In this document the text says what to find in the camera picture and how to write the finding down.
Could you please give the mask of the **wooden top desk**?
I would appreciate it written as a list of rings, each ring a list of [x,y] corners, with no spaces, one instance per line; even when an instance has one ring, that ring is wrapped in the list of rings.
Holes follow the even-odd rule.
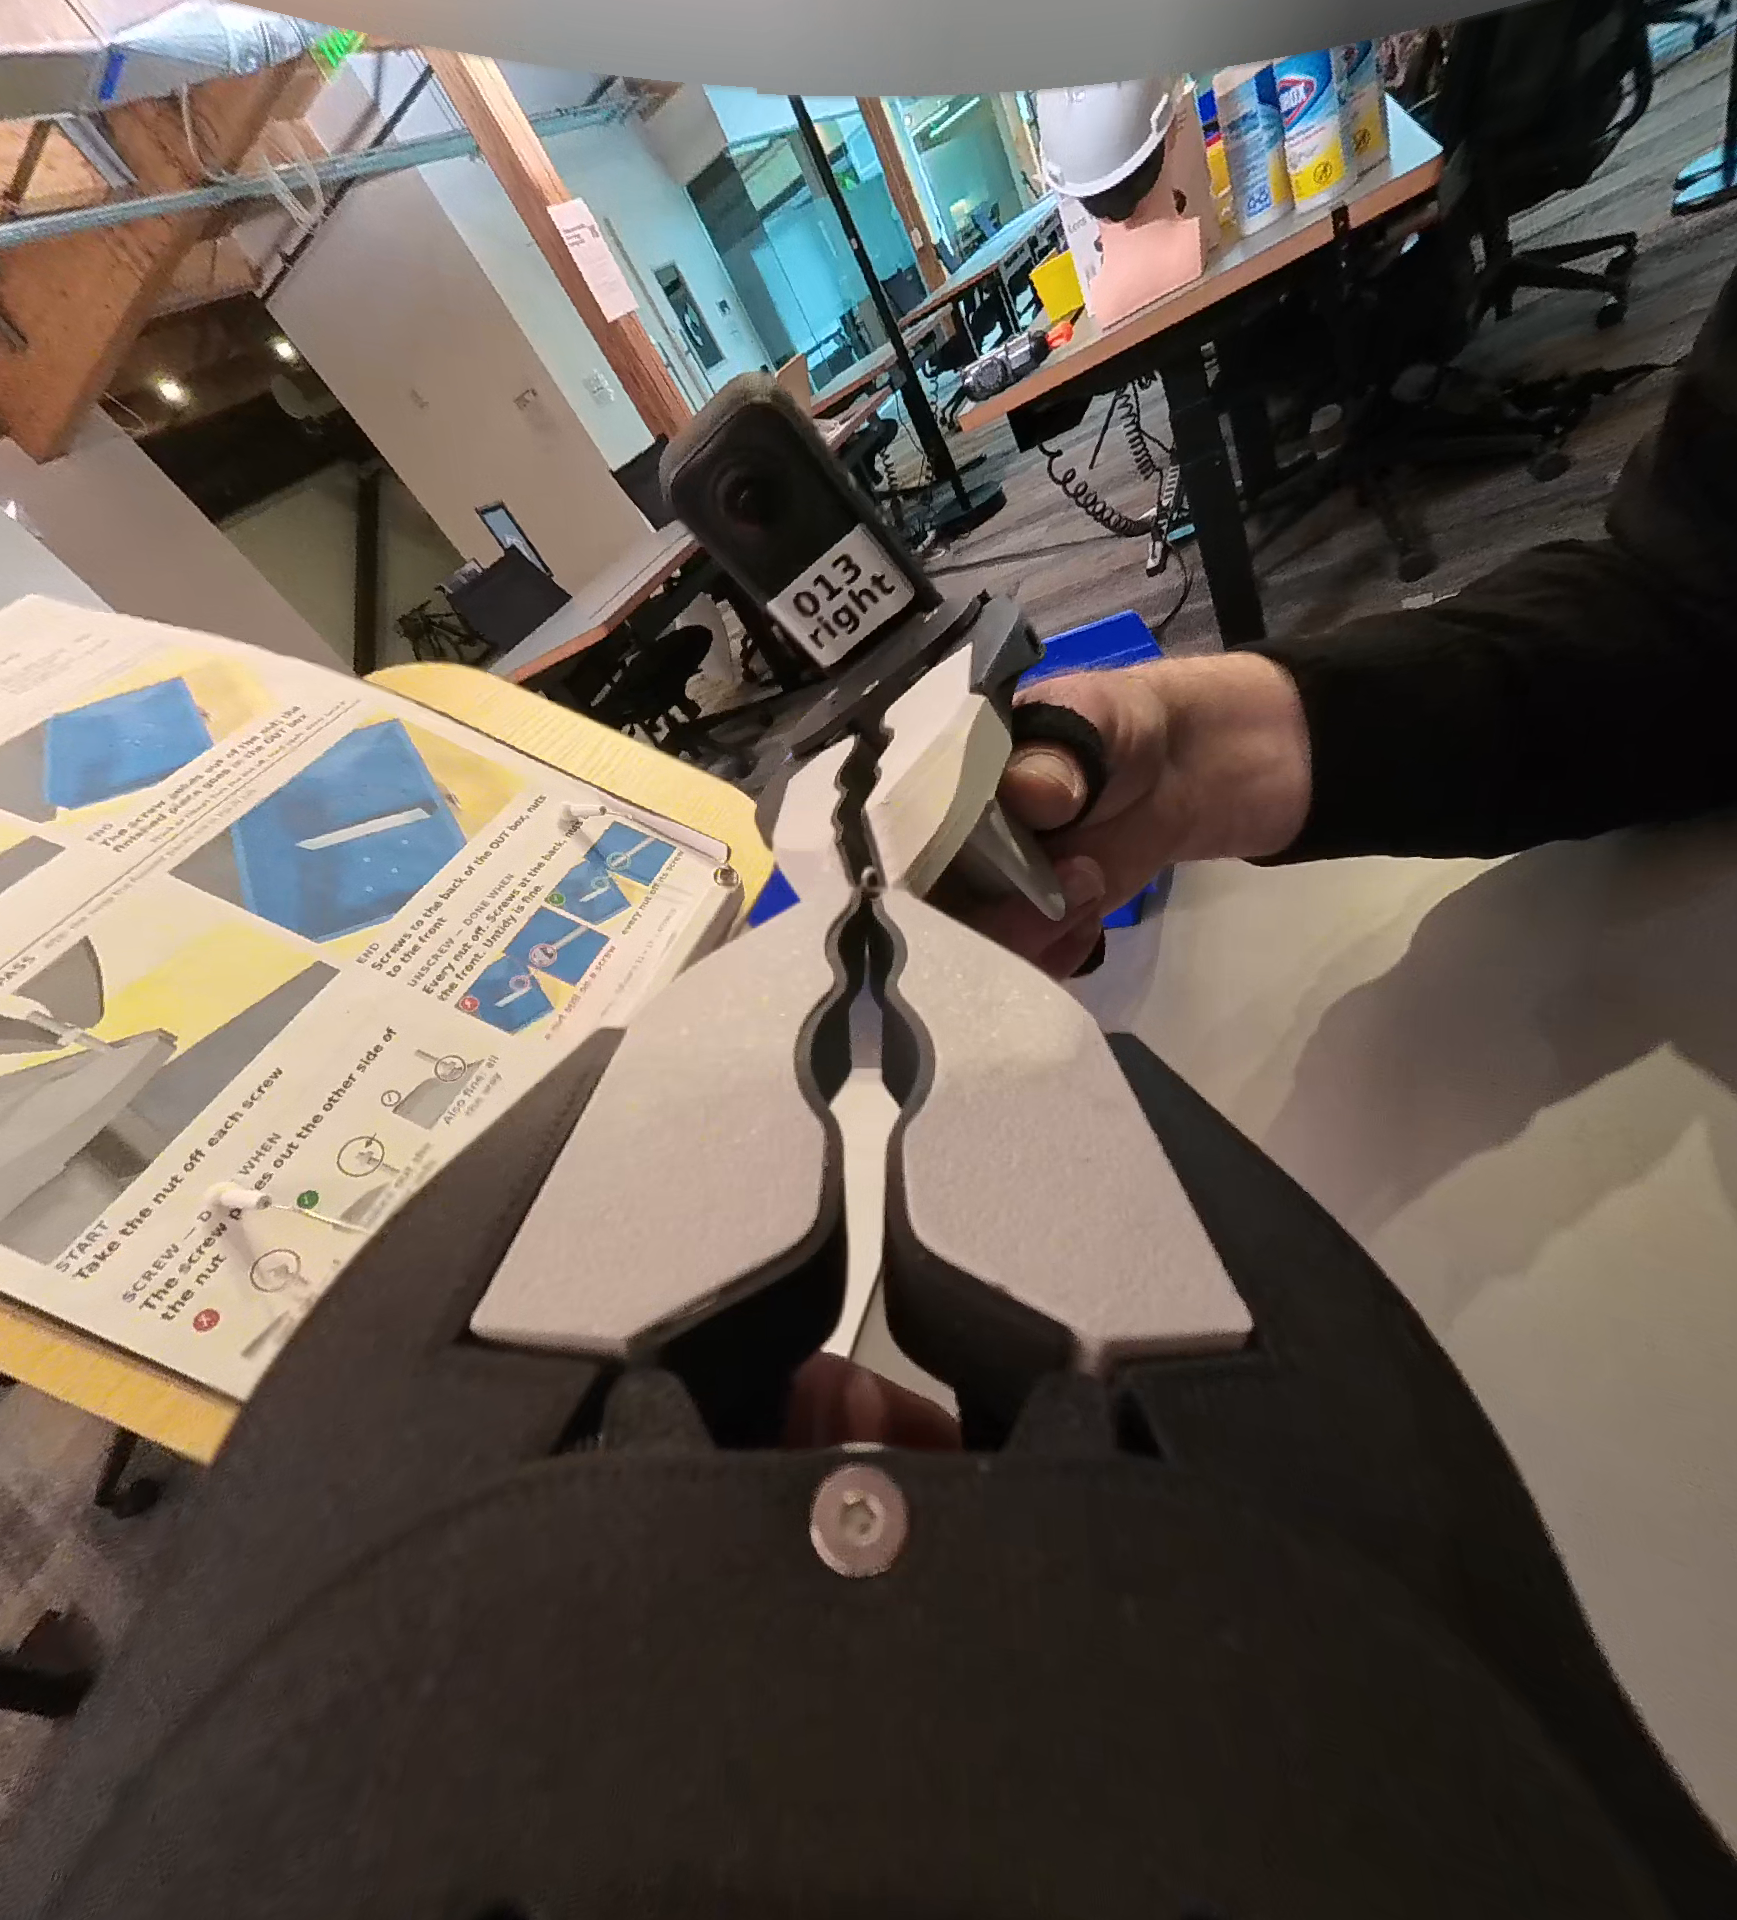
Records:
[[[1240,511],[1240,483],[1204,350],[1282,287],[1282,282],[1313,261],[1336,256],[1359,226],[1425,202],[1443,171],[1443,144],[1397,103],[1386,98],[1390,152],[1363,171],[1345,202],[1296,210],[1251,238],[1231,242],[1190,283],[1101,327],[1091,316],[1073,324],[1073,338],[1052,350],[1024,380],[1000,396],[961,409],[961,432],[1009,423],[1020,451],[1038,447],[1036,423],[1072,398],[1092,398],[1155,371],[1169,418],[1169,451],[1186,491],[1190,525],[1199,537],[1201,582],[1213,601],[1218,634],[1228,647],[1263,637],[1263,601]]]

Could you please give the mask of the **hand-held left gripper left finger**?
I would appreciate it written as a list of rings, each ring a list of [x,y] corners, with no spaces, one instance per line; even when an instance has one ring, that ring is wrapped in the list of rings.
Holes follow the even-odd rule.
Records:
[[[828,1244],[850,915],[853,886],[818,886],[629,1023],[468,1313],[479,1340],[651,1358]]]

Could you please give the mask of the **wooden post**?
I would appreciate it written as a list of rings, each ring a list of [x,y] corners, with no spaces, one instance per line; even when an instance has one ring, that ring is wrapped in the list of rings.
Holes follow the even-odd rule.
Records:
[[[491,56],[450,52],[435,44],[425,44],[420,52],[435,73],[448,103],[459,111],[463,126],[472,133],[480,161],[491,170],[499,192],[515,207],[526,238],[541,253],[574,316],[584,324],[594,347],[615,371],[615,383],[640,410],[640,423],[651,432],[651,439],[674,439],[689,423],[693,403],[676,388],[640,316],[629,316],[621,324],[599,319],[547,210],[574,192],[556,171],[541,151],[541,133],[524,116],[507,78]]]

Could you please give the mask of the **white hard hat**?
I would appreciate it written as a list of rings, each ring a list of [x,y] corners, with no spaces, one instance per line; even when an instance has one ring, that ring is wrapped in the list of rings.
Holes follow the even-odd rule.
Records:
[[[1065,200],[1101,200],[1146,180],[1178,96],[1174,78],[1036,88],[1042,183]]]

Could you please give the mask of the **white wipes canister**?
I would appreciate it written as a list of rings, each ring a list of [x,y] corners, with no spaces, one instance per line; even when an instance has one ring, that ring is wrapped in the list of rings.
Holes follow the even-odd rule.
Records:
[[[1353,170],[1353,180],[1359,180],[1390,152],[1380,40],[1354,39],[1334,44],[1334,73],[1345,166]]]
[[[1339,121],[1336,52],[1328,44],[1272,60],[1282,116],[1282,161],[1293,210],[1348,197],[1353,143]]]
[[[1293,210],[1273,64],[1223,64],[1213,78],[1213,98],[1231,223],[1240,238],[1251,238]]]

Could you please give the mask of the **white paper notice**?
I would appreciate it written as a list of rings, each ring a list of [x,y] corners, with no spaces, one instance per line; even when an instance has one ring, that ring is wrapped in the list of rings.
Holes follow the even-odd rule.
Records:
[[[547,210],[599,319],[621,324],[634,316],[640,311],[634,283],[615,261],[608,229],[594,215],[594,207],[580,197],[570,197],[550,202]]]

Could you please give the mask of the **black round stand base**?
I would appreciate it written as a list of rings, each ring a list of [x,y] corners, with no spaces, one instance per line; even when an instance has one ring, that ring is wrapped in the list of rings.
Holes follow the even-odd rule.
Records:
[[[1670,215],[1698,215],[1737,200],[1737,2],[1723,137],[1692,157],[1670,183]]]

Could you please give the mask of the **black pole stand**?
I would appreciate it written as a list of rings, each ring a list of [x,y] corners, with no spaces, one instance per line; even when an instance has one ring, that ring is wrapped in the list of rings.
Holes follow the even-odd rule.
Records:
[[[961,471],[961,466],[954,460],[948,439],[945,439],[945,425],[937,418],[937,409],[921,383],[921,371],[911,366],[911,355],[904,347],[904,333],[902,333],[902,316],[895,311],[889,294],[884,294],[884,283],[882,275],[875,274],[875,261],[871,261],[871,248],[853,226],[853,215],[838,192],[838,180],[832,171],[832,157],[823,151],[823,137],[810,116],[810,103],[789,91],[789,111],[793,111],[793,121],[810,144],[810,157],[812,157],[812,170],[819,176],[819,188],[838,219],[838,229],[853,253],[853,268],[861,274],[866,282],[866,292],[871,292],[871,302],[878,311],[878,324],[884,330],[884,347],[889,347],[889,366],[897,371],[897,392],[902,392],[902,403],[904,403],[904,418],[910,425],[915,432],[921,447],[925,447],[925,466],[929,466],[929,483],[921,491],[921,507],[925,507],[925,523],[932,536],[939,536],[945,542],[951,537],[961,537],[972,532],[977,532],[981,523],[991,523],[1000,507],[1006,507],[1006,489],[992,483],[992,482],[972,482]]]

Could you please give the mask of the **black office chair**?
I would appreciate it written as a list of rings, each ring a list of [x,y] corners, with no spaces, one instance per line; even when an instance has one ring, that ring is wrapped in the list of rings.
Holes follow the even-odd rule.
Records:
[[[1354,447],[1376,471],[1530,456],[1560,475],[1563,439],[1594,398],[1656,371],[1656,362],[1530,380],[1456,366],[1483,319],[1516,292],[1589,292],[1594,324],[1628,311],[1638,233],[1526,246],[1508,223],[1588,183],[1652,98],[1646,2],[1526,2],[1453,30],[1430,132],[1443,171],[1431,210],[1381,226],[1363,268]]]

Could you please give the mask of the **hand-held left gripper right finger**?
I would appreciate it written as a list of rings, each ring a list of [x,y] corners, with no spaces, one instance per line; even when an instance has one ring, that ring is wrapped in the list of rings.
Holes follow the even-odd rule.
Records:
[[[1106,1029],[1049,972],[889,893],[910,1064],[884,1174],[884,1323],[929,1374],[1117,1374],[1257,1320]]]

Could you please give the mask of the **blue plastic bin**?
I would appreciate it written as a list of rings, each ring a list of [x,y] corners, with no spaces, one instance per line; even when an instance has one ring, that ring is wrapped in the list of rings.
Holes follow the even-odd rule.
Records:
[[[1015,700],[1029,687],[1078,675],[1160,663],[1164,647],[1141,610],[1114,610],[1092,623],[1072,627],[1042,637],[1042,656],[1029,666],[1015,679]],[[798,904],[798,893],[783,865],[771,869],[765,886],[748,909],[748,928],[760,928]]]

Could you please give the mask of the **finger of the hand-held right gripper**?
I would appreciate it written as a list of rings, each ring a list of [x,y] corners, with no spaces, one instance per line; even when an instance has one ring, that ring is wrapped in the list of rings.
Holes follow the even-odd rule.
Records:
[[[861,733],[838,733],[818,755],[793,755],[765,783],[765,846],[793,901],[861,901],[857,781],[871,774]]]
[[[861,800],[878,877],[910,896],[945,882],[973,901],[1024,901],[1049,922],[1065,896],[1049,849],[996,800],[1013,755],[1006,700],[972,663],[937,663],[884,713],[884,746]]]

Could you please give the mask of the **person's left hand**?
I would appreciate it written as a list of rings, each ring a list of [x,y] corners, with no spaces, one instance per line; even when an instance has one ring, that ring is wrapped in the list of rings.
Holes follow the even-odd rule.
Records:
[[[789,1379],[784,1451],[957,1451],[957,1419],[937,1399],[838,1354],[812,1354]]]

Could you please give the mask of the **person's right forearm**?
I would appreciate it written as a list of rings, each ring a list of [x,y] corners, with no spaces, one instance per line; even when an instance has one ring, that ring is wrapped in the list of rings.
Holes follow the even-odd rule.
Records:
[[[1737,265],[1602,537],[1267,656],[1308,723],[1287,863],[1512,855],[1737,804]]]

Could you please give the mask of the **black monitor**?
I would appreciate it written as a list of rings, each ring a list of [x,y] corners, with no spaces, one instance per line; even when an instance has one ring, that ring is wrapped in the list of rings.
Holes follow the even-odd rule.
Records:
[[[507,505],[479,507],[480,525],[495,537],[495,560],[480,573],[480,607],[495,647],[520,647],[524,634],[541,627],[570,604],[570,593],[550,573],[534,542],[524,536]]]

